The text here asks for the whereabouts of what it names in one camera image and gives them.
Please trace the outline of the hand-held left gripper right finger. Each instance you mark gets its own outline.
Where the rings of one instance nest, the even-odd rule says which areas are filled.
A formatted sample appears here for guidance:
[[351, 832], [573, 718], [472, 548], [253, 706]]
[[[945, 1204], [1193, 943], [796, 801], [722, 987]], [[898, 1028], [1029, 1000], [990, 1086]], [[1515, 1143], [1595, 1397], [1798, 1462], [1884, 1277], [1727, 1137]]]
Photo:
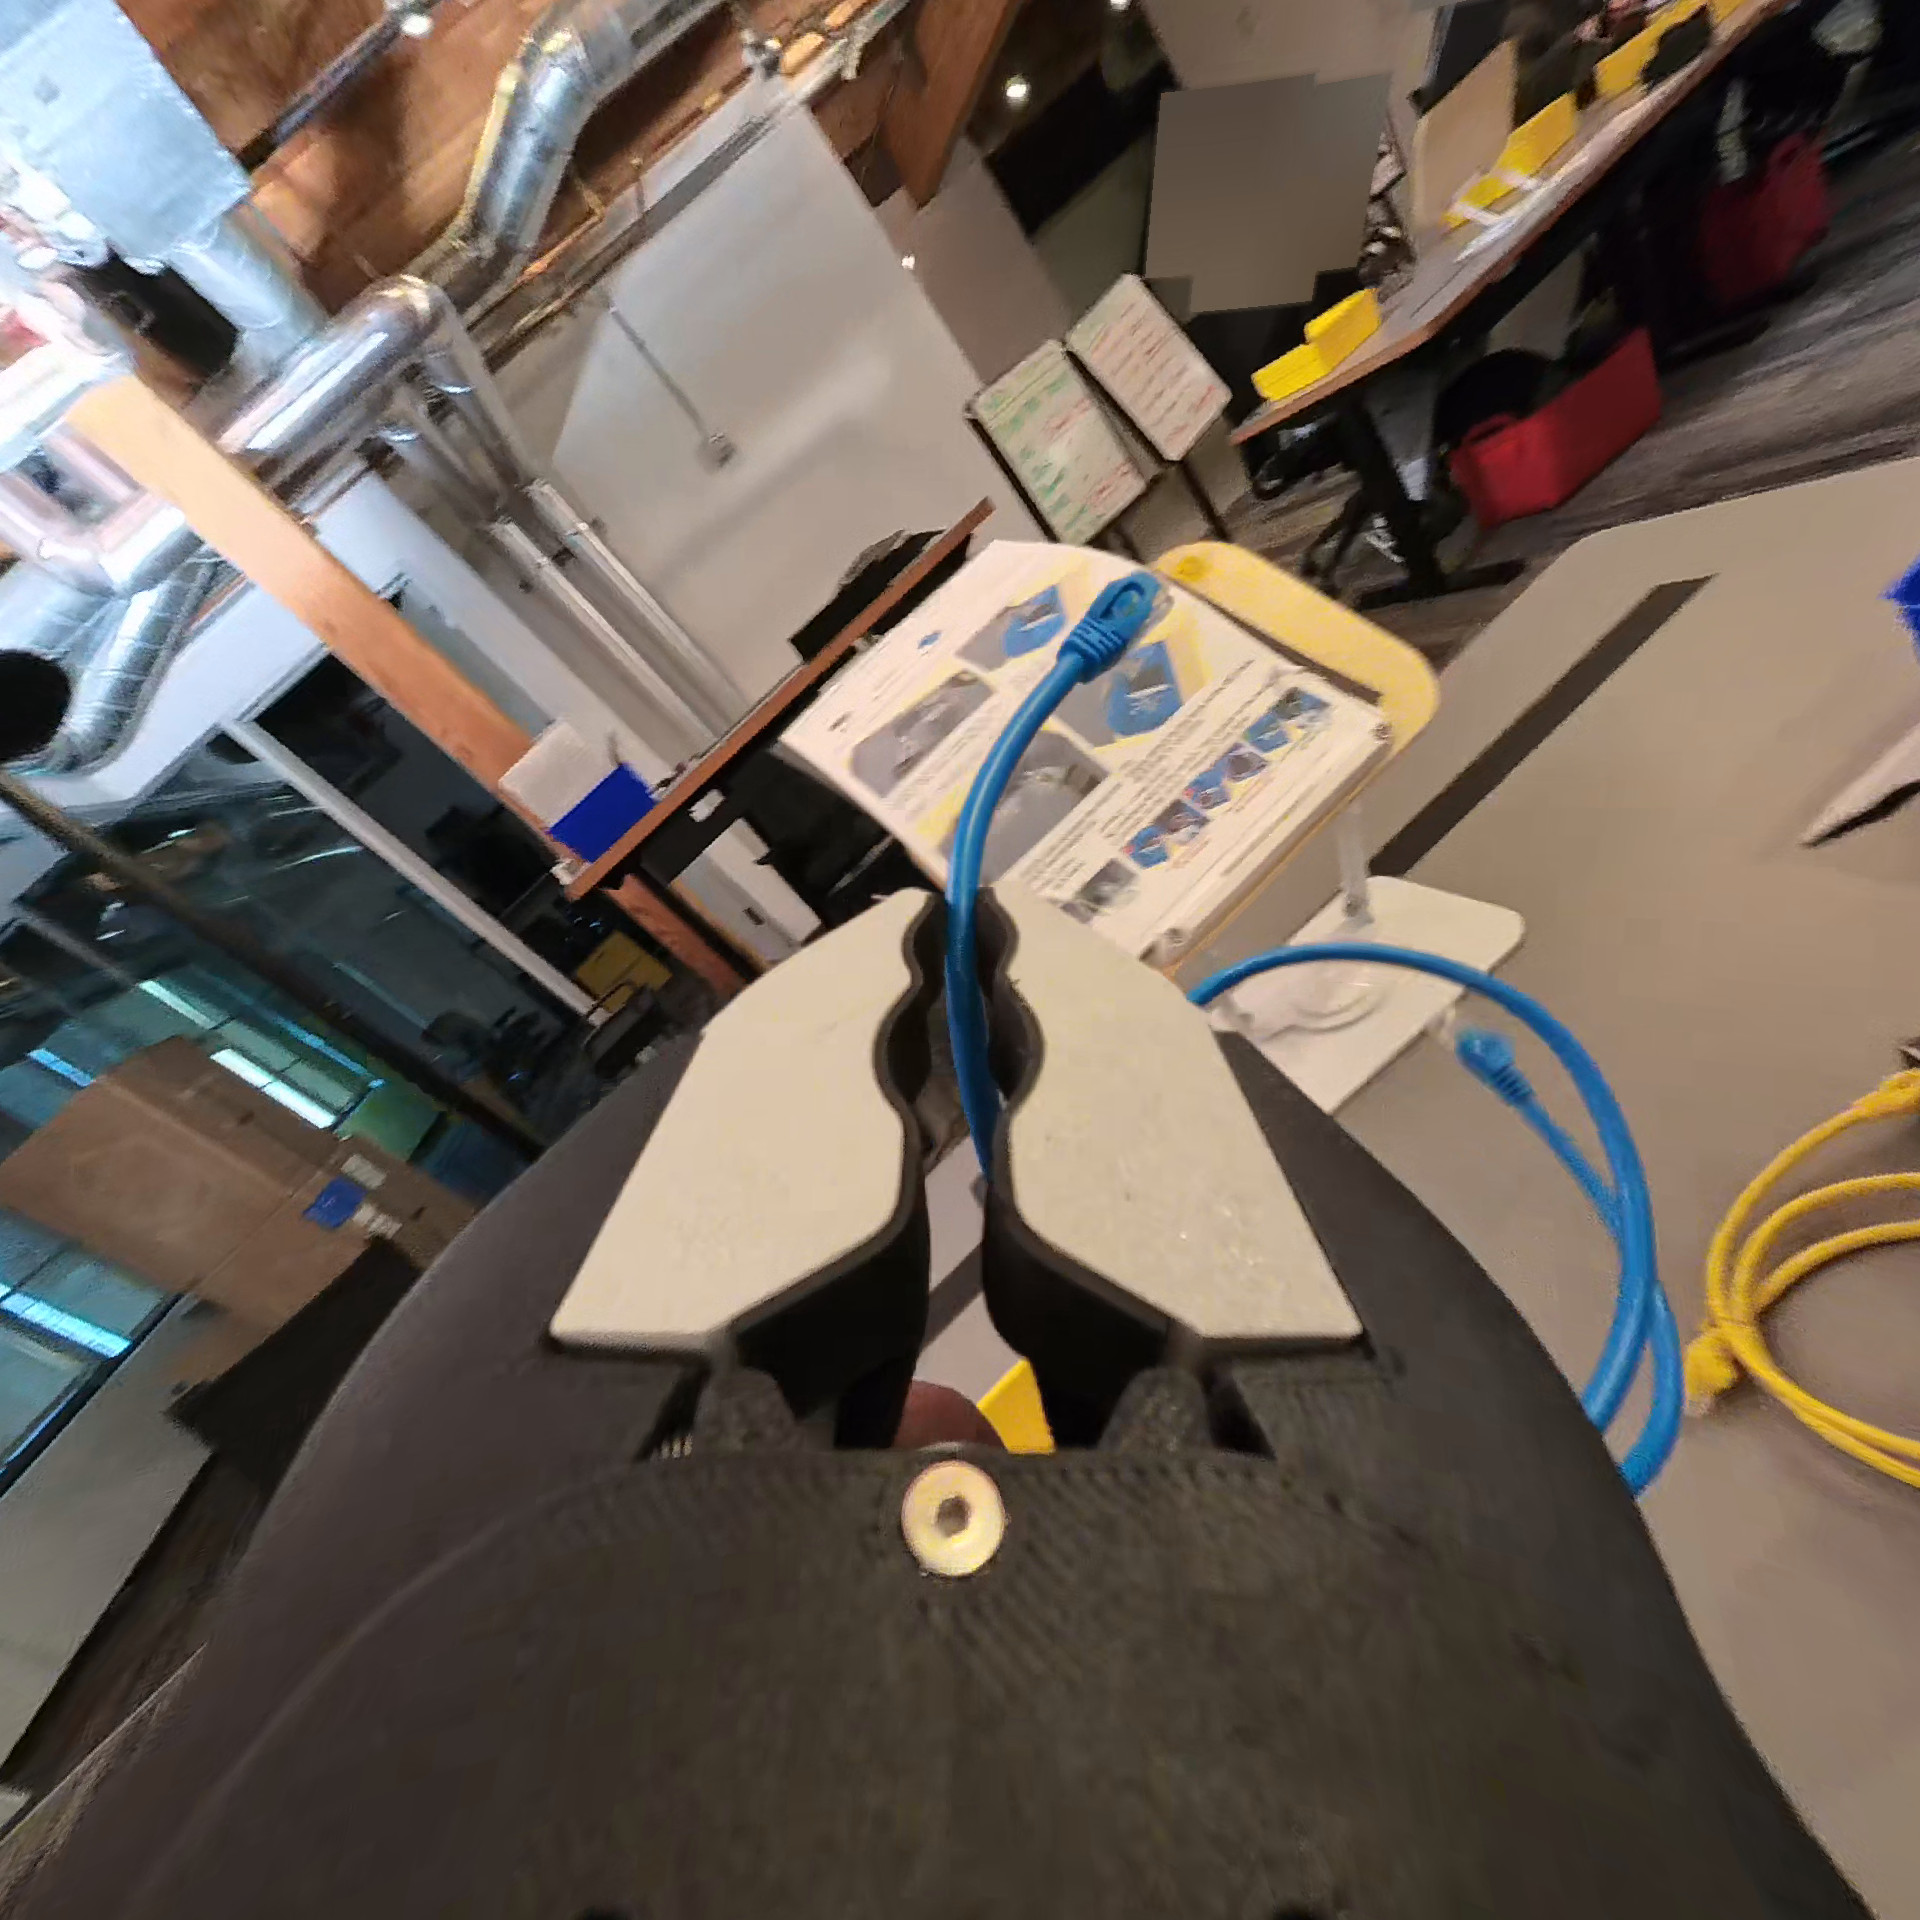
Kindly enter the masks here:
[[1364, 1321], [1203, 1011], [1019, 885], [979, 907], [990, 1024], [983, 1298], [1049, 1439], [1149, 1372], [1348, 1355]]

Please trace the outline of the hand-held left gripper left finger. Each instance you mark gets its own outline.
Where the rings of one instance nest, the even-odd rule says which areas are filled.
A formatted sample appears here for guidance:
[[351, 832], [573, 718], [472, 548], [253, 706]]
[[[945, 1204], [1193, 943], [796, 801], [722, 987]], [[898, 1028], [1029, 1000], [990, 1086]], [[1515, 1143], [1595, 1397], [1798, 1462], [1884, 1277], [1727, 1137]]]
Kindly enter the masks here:
[[717, 1014], [559, 1300], [572, 1355], [772, 1380], [841, 1449], [888, 1449], [929, 1318], [917, 1103], [945, 905], [900, 891]]

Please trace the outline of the yellow plastic bin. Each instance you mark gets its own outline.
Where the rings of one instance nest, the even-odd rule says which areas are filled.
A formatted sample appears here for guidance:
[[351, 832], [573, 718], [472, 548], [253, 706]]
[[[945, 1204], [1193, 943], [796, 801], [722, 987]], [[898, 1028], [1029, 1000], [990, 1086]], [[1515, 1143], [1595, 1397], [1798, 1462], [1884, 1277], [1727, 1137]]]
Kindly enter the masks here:
[[1693, 61], [1716, 35], [1712, 3], [1627, 4], [1604, 21], [1589, 74], [1590, 96], [1613, 102]]
[[1310, 318], [1298, 348], [1278, 355], [1254, 372], [1254, 395], [1263, 402], [1282, 402], [1320, 386], [1353, 358], [1380, 332], [1380, 324], [1377, 292], [1360, 287]]
[[1491, 224], [1505, 203], [1540, 189], [1550, 165], [1570, 146], [1579, 123], [1577, 91], [1563, 91], [1509, 134], [1494, 165], [1468, 183], [1442, 228]]
[[1057, 1449], [1028, 1359], [1014, 1362], [977, 1405], [1006, 1452], [1047, 1455]]

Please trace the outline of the white and blue box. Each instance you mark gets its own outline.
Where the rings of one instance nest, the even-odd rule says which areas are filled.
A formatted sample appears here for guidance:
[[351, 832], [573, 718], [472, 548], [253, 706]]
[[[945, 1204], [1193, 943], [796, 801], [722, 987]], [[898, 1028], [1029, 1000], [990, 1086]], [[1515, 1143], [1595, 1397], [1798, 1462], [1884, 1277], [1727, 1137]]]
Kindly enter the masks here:
[[570, 858], [603, 858], [655, 808], [653, 787], [609, 736], [552, 723], [503, 771], [501, 795]]

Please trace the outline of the wooden background desk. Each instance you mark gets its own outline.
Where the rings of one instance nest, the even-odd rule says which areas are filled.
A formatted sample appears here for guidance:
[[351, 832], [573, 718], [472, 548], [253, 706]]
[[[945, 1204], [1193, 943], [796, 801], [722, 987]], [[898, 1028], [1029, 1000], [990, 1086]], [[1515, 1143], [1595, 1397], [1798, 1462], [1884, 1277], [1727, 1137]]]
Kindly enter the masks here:
[[592, 858], [576, 876], [563, 882], [570, 901], [584, 898], [594, 891], [613, 891], [637, 872], [639, 852], [655, 838], [672, 822], [690, 815], [707, 792], [721, 792], [728, 773], [750, 752], [770, 745], [795, 723], [806, 704], [819, 696], [860, 647], [870, 645], [900, 616], [906, 601], [917, 601], [925, 584], [948, 565], [968, 556], [971, 536], [995, 517], [997, 501], [981, 496], [965, 515], [934, 539], [921, 544], [912, 561], [900, 565], [821, 650], [806, 659], [770, 694], [766, 694], [730, 733], [707, 748], [692, 765], [679, 773], [653, 798], [653, 806], [629, 825], [603, 854]]

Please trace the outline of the printed instruction sheet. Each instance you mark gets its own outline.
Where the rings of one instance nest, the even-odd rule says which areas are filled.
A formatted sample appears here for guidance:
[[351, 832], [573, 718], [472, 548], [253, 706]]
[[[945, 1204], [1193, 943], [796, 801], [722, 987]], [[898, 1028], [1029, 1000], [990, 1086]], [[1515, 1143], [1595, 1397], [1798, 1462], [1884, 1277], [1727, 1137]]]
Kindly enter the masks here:
[[[995, 541], [833, 675], [781, 743], [945, 883], [983, 759], [1129, 571], [1095, 550]], [[1021, 752], [979, 883], [1007, 878], [1168, 962], [1387, 748], [1374, 700], [1156, 581], [1148, 626]]]

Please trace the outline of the large cardboard box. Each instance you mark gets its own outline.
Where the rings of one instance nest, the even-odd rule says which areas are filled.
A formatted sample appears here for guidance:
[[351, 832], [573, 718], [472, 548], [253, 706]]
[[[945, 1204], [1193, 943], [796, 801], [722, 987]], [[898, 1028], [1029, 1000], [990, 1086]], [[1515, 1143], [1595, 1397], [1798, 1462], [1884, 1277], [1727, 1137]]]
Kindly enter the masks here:
[[211, 1308], [189, 1382], [252, 1352], [365, 1256], [420, 1272], [475, 1216], [377, 1143], [291, 1114], [184, 1039], [110, 1069], [8, 1151], [2, 1201]]

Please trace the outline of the document stand with white base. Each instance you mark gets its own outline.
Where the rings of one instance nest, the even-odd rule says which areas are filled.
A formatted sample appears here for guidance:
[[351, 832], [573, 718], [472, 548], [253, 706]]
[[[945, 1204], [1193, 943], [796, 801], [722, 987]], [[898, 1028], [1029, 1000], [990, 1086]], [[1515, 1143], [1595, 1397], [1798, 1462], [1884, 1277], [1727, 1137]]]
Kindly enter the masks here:
[[[1236, 548], [1198, 541], [1163, 555], [1146, 569], [1128, 565], [1132, 571], [1125, 581], [1146, 590], [1148, 619], [1154, 610], [1156, 581], [1185, 585], [1215, 611], [1241, 619], [1256, 636], [1374, 700], [1391, 731], [1386, 756], [1212, 927], [1191, 945], [1177, 949], [1169, 960], [1139, 962], [1191, 987], [1202, 975], [1221, 964], [1234, 964], [1267, 941], [1283, 943], [1298, 937], [1404, 939], [1410, 945], [1430, 941], [1430, 925], [1435, 925], [1430, 907], [1404, 910], [1380, 898], [1380, 883], [1370, 878], [1380, 871], [1380, 858], [1365, 851], [1362, 818], [1365, 803], [1382, 798], [1386, 776], [1404, 765], [1412, 743], [1436, 717], [1440, 687], [1427, 662], [1360, 611], [1337, 606], [1278, 565]], [[965, 843], [961, 815], [948, 882]], [[910, 885], [941, 894], [948, 882], [931, 882], [894, 838], [890, 842], [898, 851], [900, 874], [888, 882], [888, 891]]]

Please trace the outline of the printed whiteboard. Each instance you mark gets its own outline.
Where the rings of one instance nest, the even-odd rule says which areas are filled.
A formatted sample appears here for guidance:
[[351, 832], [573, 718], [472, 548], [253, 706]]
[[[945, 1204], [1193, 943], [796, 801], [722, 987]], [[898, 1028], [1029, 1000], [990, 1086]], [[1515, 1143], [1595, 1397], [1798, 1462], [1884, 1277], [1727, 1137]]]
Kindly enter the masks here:
[[1227, 412], [1227, 386], [1139, 276], [1119, 276], [1068, 328], [1066, 348], [1165, 465]]
[[1058, 340], [981, 386], [965, 416], [1049, 541], [1099, 546], [1148, 494], [1148, 468]]

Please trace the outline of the pale flat sheet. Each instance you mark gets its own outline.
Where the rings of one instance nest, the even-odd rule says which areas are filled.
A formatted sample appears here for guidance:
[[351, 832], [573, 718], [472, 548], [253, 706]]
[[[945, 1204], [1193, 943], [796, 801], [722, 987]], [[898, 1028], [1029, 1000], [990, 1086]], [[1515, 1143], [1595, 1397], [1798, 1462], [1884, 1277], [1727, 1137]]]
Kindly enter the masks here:
[[1901, 733], [1865, 773], [1830, 797], [1799, 835], [1807, 851], [1878, 824], [1917, 797], [1917, 725]]

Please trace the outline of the red bag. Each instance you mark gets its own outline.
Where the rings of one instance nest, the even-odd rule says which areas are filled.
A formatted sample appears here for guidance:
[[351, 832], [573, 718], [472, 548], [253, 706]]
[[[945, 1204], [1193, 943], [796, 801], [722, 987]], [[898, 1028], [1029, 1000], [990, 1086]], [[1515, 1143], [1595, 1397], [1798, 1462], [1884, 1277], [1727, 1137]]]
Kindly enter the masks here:
[[1475, 421], [1447, 470], [1475, 526], [1502, 526], [1567, 506], [1662, 418], [1662, 381], [1646, 328], [1633, 328], [1590, 367], [1510, 415]]
[[1697, 228], [1702, 284], [1719, 312], [1775, 294], [1830, 231], [1830, 188], [1818, 142], [1777, 141], [1745, 180], [1716, 188]]

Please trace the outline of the long work table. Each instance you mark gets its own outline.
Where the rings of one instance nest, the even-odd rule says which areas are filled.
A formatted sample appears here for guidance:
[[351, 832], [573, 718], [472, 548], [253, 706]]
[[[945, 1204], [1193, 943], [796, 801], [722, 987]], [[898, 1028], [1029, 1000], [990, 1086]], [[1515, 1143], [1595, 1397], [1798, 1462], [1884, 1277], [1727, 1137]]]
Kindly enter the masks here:
[[1355, 594], [1362, 611], [1419, 603], [1444, 594], [1513, 584], [1520, 563], [1450, 567], [1430, 536], [1423, 504], [1406, 494], [1401, 472], [1365, 407], [1365, 390], [1416, 357], [1440, 355], [1493, 328], [1538, 287], [1573, 244], [1613, 210], [1653, 168], [1657, 141], [1677, 128], [1712, 81], [1731, 74], [1738, 52], [1789, 14], [1789, 3], [1716, 4], [1716, 35], [1693, 61], [1613, 102], [1579, 104], [1577, 134], [1550, 165], [1538, 191], [1505, 203], [1491, 224], [1440, 228], [1423, 238], [1412, 274], [1380, 298], [1380, 332], [1325, 381], [1282, 402], [1258, 402], [1234, 430], [1248, 445], [1283, 425], [1331, 421], [1355, 491], [1334, 529], [1301, 561], [1301, 576], [1337, 594], [1337, 576], [1365, 531], [1380, 521], [1400, 571], [1393, 584]]

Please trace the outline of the grey flat panel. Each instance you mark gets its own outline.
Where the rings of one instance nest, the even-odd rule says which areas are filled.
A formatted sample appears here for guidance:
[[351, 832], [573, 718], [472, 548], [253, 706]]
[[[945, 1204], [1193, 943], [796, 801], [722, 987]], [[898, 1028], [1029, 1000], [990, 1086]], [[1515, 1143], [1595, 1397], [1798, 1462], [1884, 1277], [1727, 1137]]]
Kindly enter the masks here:
[[1165, 91], [1144, 278], [1196, 314], [1307, 300], [1357, 267], [1386, 128], [1386, 75]]

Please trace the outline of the silver ventilation duct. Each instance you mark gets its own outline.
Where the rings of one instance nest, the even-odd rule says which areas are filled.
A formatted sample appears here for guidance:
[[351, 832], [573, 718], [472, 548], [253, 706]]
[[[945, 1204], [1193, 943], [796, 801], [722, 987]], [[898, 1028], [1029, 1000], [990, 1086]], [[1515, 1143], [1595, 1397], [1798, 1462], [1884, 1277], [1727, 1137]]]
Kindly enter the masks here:
[[462, 316], [495, 302], [539, 254], [594, 113], [721, 11], [721, 3], [549, 7], [501, 71], [462, 203], [416, 274]]
[[[384, 412], [456, 321], [441, 290], [394, 276], [350, 302], [218, 421], [207, 445], [279, 488]], [[226, 565], [157, 482], [107, 488], [88, 521], [5, 472], [5, 767], [76, 776], [118, 756]]]

